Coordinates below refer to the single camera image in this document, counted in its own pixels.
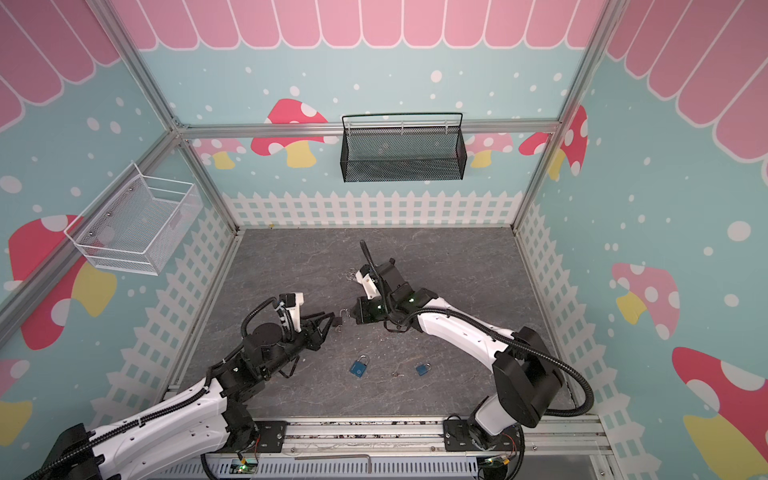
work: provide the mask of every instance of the blue padlock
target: blue padlock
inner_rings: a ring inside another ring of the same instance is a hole
[[[356,362],[352,364],[352,368],[349,369],[349,373],[352,373],[357,378],[362,378],[363,373],[366,372],[368,366],[368,356],[361,355]]]
[[[429,371],[429,364],[425,363],[424,365],[419,365],[416,367],[416,372],[419,374],[419,376],[424,376]]]

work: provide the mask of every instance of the gray tabletop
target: gray tabletop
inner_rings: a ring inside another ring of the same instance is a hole
[[[302,315],[351,307],[362,287],[346,278],[366,261],[390,257],[414,290],[428,288],[454,307],[512,329],[529,326],[551,352],[551,339],[507,228],[389,228],[248,230],[192,355],[183,386],[240,342],[240,322],[262,300],[304,292]],[[251,323],[275,322],[267,309]],[[349,373],[369,357],[362,378]],[[419,376],[415,368],[430,364]],[[393,377],[393,372],[404,376]],[[480,362],[446,341],[411,330],[389,333],[382,324],[347,322],[331,331],[318,352],[305,351],[290,379],[272,379],[249,402],[256,417],[340,415],[468,415],[495,392]],[[564,387],[553,408],[573,406]]]

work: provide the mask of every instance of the wire basket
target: wire basket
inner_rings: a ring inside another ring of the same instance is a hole
[[[463,179],[462,119],[452,112],[343,116],[344,181]]]
[[[65,234],[96,268],[159,275],[203,201],[195,184],[149,177],[132,166],[137,174],[84,219],[97,197]]]

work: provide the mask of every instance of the black mounting plate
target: black mounting plate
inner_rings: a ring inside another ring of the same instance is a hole
[[[283,451],[288,422],[256,422],[256,426],[259,428],[257,452],[280,453]]]
[[[442,434],[446,452],[475,452],[479,450],[478,446],[472,442],[472,438],[469,436],[469,426],[466,420],[444,420],[442,423]],[[512,437],[516,445],[520,445],[518,428],[512,425],[498,435],[501,438],[496,446],[491,449],[492,451],[509,452],[512,450],[511,441],[505,435]]]

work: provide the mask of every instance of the pink mushroom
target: pink mushroom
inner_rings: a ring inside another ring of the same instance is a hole
[[[579,106],[571,127],[565,132],[565,139],[554,154],[552,165],[547,170],[552,180],[560,180],[560,168],[566,158],[571,166],[571,173],[574,177],[581,172],[584,156],[587,153],[587,129],[587,111],[584,107]],[[520,153],[523,155],[533,155],[543,151],[548,137],[547,134],[541,132],[531,135],[520,145]]]
[[[477,134],[464,142],[467,152],[474,154],[473,168],[485,168],[491,164],[491,152],[501,151],[506,154],[515,149],[510,134]]]
[[[680,319],[680,294],[672,275],[666,270],[629,263],[615,263],[611,272],[611,288],[617,283],[629,290],[616,299],[624,319],[635,325],[647,310],[659,337],[669,339]]]
[[[210,159],[213,157],[214,165],[219,170],[235,168],[235,163],[227,152],[237,152],[238,154],[246,152],[243,144],[236,138],[198,138],[192,142],[192,146],[204,164],[210,165]]]
[[[328,121],[309,105],[292,98],[283,98],[272,108],[264,123],[267,124],[326,124]],[[309,141],[321,144],[335,144],[338,137],[288,137],[254,138],[250,149],[257,155],[266,157],[281,151],[288,153],[288,166],[291,168],[312,167],[317,159],[310,151]]]

